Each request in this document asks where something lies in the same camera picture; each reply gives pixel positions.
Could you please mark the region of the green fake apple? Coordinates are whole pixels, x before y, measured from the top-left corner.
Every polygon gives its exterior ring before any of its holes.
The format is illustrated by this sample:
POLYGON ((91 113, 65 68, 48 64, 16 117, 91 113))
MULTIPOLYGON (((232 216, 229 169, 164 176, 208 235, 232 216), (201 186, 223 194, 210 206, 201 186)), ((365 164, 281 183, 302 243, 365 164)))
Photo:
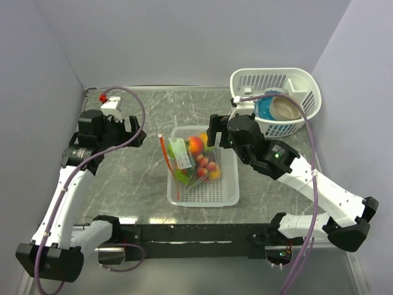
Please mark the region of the green fake apple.
POLYGON ((210 153, 210 152, 214 152, 214 146, 204 146, 203 152, 205 154, 210 153))

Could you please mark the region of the clear zip top bag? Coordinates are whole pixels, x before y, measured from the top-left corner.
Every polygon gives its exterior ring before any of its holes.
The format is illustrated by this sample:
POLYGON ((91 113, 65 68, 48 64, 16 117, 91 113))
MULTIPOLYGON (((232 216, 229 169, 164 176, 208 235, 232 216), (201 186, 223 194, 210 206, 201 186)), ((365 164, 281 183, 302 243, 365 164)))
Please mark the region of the clear zip top bag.
MULTIPOLYGON (((204 146, 206 146, 207 142, 207 134, 204 133, 199 133, 197 135, 193 136, 198 136, 202 139, 204 142, 204 146)), ((181 199, 181 190, 185 189, 186 191, 190 189, 194 189, 198 187, 199 185, 206 183, 206 182, 211 182, 215 180, 210 180, 208 178, 209 174, 216 170, 217 168, 220 169, 220 166, 218 164, 218 161, 216 159, 216 156, 214 152, 210 152, 205 154, 202 152, 201 154, 198 155, 193 155, 189 151, 188 147, 188 138, 165 138, 162 133, 158 134, 158 138, 160 140, 161 144, 161 149, 163 152, 163 156, 165 158, 168 170, 170 175, 173 177, 174 183, 176 185, 176 198, 178 201, 181 199), (172 149, 175 155, 175 159, 172 159, 168 154, 167 154, 167 145, 171 143, 172 149), (188 185, 182 184, 180 181, 178 181, 175 177, 175 171, 176 169, 188 169, 191 168, 194 171, 194 174, 188 183, 188 185)))

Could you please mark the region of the yellow green fake mango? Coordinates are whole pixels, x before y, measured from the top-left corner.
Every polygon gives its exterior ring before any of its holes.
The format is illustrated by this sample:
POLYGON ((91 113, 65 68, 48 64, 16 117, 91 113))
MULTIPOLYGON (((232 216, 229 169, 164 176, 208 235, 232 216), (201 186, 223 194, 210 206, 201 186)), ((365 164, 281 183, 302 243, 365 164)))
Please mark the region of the yellow green fake mango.
POLYGON ((175 155, 174 155, 174 152, 173 152, 173 149, 172 149, 172 145, 171 145, 171 143, 169 143, 168 145, 167 145, 167 154, 172 158, 172 159, 175 159, 175 155))

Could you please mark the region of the yellow orange fake fruit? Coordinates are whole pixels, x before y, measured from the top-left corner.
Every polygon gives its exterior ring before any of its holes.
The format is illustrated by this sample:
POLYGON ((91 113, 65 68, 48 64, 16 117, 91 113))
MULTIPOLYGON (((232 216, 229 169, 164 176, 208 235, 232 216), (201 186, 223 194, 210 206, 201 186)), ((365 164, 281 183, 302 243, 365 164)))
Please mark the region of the yellow orange fake fruit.
POLYGON ((215 179, 220 178, 220 176, 221 176, 221 171, 220 171, 220 169, 217 168, 216 170, 212 171, 212 172, 209 174, 208 178, 209 178, 210 180, 215 180, 215 179))

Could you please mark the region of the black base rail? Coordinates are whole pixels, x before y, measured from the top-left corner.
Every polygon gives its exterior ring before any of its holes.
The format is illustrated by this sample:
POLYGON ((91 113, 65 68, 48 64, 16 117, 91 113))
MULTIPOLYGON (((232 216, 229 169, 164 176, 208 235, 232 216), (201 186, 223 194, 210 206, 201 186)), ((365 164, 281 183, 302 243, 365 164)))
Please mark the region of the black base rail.
POLYGON ((122 224, 113 243, 132 243, 141 250, 124 247, 126 261, 172 258, 263 259, 265 248, 300 246, 303 238, 286 238, 268 224, 122 224))

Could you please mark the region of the beige ceramic bowl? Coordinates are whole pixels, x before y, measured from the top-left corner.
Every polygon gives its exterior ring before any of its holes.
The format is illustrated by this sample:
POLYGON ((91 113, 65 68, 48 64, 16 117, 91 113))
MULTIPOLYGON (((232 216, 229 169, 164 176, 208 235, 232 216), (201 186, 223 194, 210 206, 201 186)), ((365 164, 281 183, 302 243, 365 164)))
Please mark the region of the beige ceramic bowl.
POLYGON ((297 120, 302 116, 296 103, 279 96, 273 97, 270 105, 270 113, 277 121, 297 120))

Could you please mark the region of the blue bowl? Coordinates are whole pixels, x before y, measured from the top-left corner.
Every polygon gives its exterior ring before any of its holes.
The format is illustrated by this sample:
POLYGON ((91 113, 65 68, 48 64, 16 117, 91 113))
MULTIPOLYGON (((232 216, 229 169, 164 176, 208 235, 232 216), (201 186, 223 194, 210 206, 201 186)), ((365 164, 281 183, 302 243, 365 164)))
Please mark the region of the blue bowl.
POLYGON ((261 119, 274 120, 274 118, 270 113, 270 105, 272 101, 273 101, 272 96, 256 100, 254 103, 255 115, 261 119))

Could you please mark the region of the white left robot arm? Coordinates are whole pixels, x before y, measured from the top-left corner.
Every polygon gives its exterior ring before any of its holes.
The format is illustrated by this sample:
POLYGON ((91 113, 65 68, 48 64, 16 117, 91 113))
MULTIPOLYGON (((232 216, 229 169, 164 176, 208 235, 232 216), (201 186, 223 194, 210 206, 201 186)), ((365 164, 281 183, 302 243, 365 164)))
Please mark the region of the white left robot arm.
POLYGON ((63 151, 58 184, 45 217, 29 243, 18 245, 15 256, 33 278, 74 282, 85 258, 105 243, 117 246, 123 239, 117 217, 99 215, 87 229, 73 234, 82 199, 104 155, 123 147, 138 148, 146 138, 143 124, 129 116, 116 120, 99 110, 80 113, 78 129, 63 151))

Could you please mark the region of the white dish rack basket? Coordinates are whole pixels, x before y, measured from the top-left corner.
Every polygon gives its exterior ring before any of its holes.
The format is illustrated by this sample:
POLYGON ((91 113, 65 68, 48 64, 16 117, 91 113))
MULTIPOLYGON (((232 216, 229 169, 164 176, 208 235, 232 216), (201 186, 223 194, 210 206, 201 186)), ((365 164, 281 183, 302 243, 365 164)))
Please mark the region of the white dish rack basket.
POLYGON ((294 134, 304 125, 302 113, 311 120, 322 106, 316 81, 299 68, 239 69, 230 77, 230 91, 230 117, 254 114, 266 138, 294 134))

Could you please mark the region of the red fake peach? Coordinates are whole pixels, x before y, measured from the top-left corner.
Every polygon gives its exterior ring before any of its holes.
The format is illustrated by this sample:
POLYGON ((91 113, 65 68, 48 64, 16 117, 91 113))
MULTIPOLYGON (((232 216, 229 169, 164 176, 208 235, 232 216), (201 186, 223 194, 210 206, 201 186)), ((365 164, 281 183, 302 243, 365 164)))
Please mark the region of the red fake peach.
POLYGON ((204 142, 198 136, 191 136, 188 138, 188 147, 191 154, 198 155, 203 152, 204 142))

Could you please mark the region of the green fake pepper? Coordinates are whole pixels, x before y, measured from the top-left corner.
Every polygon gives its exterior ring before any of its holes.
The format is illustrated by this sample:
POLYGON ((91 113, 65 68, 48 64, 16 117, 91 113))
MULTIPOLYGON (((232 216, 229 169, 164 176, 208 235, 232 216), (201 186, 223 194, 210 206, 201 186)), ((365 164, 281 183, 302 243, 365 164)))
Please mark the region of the green fake pepper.
POLYGON ((184 185, 188 185, 193 174, 194 174, 194 171, 191 168, 188 168, 188 169, 177 168, 175 171, 176 179, 184 185))

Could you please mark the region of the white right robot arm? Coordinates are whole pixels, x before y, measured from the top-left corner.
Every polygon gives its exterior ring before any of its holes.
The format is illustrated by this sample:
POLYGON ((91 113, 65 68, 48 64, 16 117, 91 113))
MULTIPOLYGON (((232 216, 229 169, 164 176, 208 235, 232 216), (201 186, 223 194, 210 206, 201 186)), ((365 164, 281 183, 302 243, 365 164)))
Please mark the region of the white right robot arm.
POLYGON ((370 231, 370 221, 379 203, 373 197, 359 197, 335 184, 294 148, 281 140, 268 140, 250 115, 210 116, 208 146, 216 142, 232 149, 243 164, 285 184, 314 202, 324 213, 292 215, 278 213, 271 220, 268 236, 276 245, 287 240, 328 240, 337 248, 356 252, 370 231))

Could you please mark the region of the blue patterned plate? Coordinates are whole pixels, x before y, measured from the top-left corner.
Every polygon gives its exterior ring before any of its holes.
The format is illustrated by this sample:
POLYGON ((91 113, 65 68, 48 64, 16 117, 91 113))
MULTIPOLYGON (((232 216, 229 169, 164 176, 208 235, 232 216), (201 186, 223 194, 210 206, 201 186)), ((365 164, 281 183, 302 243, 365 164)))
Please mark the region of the blue patterned plate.
POLYGON ((269 94, 269 93, 281 93, 286 95, 289 94, 289 92, 286 89, 280 87, 269 87, 264 89, 263 92, 264 94, 269 94))

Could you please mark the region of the white perforated basket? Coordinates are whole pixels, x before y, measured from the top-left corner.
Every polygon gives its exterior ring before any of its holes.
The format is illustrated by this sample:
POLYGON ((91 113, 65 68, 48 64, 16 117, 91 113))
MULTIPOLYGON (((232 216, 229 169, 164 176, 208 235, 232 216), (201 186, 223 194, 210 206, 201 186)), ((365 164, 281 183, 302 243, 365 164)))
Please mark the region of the white perforated basket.
MULTIPOLYGON (((168 137, 187 138, 199 133, 206 133, 207 126, 189 125, 176 127, 168 137)), ((194 189, 181 190, 180 201, 176 198, 176 185, 168 172, 167 199, 170 203, 183 207, 227 207, 239 200, 239 179, 237 155, 231 149, 219 147, 220 135, 216 136, 214 154, 221 169, 218 180, 206 182, 194 189)))

